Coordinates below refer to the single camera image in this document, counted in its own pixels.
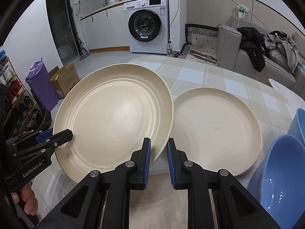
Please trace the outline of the person's left hand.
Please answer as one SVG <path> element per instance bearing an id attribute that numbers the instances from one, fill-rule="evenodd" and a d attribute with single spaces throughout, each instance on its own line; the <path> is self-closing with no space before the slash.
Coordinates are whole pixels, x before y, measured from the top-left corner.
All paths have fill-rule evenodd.
<path id="1" fill-rule="evenodd" d="M 24 187 L 20 189 L 17 193 L 11 193 L 14 203 L 19 203 L 23 201 L 24 212 L 28 215 L 34 216 L 38 211 L 38 201 L 35 197 L 35 193 L 31 188 L 31 183 L 27 183 Z"/>

